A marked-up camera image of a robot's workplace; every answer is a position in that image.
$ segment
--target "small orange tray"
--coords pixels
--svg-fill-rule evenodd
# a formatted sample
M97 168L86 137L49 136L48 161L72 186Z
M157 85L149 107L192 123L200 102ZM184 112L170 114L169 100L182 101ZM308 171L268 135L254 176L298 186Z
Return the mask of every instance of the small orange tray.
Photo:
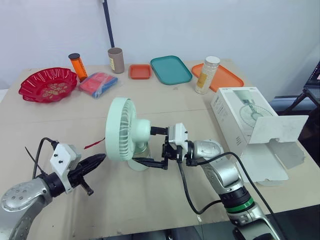
M204 64L201 63L193 66L191 69L191 72L197 78L200 76L203 65ZM215 75L213 76L210 88L212 91L216 92L218 88L243 87L244 85L244 81L242 81L239 77L234 75L228 69L219 65Z
M132 79L149 79L151 71L149 64L132 64L129 67L129 76Z

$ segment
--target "white cardboard box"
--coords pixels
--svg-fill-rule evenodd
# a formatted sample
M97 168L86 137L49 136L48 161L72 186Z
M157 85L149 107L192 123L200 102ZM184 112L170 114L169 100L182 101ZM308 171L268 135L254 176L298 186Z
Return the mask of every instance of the white cardboard box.
M278 185L289 178L284 166L304 162L297 140L307 115L278 116L256 87L219 88L211 107L230 151L240 157L252 181Z

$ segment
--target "white wall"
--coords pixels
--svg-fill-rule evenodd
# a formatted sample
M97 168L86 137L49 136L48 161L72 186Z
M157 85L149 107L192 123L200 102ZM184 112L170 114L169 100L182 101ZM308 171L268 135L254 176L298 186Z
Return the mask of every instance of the white wall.
M127 63L231 58L268 100L297 95L320 59L319 0L108 0ZM106 64L100 0L2 0L0 88L21 69Z
M100 0L0 0L0 89L22 69L107 64L110 48Z
M127 62L231 58L268 100L299 94L320 59L319 0L108 2L114 42Z

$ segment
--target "red plastic tray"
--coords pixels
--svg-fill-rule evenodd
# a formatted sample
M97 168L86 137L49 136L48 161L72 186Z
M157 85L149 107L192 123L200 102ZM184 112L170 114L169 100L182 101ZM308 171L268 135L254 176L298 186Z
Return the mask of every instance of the red plastic tray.
M129 67L129 75L132 79L149 79L151 71L149 64L133 64Z
M30 75L21 83L19 94L29 102L51 103L65 98L75 89L77 75L68 68L53 67Z

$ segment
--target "cardboard tube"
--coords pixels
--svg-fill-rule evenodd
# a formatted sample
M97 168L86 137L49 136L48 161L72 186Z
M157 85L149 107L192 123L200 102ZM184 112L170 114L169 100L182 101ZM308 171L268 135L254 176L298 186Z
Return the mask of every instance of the cardboard tube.
M108 50L110 67L115 74L122 74L125 71L124 56L122 49L113 47Z

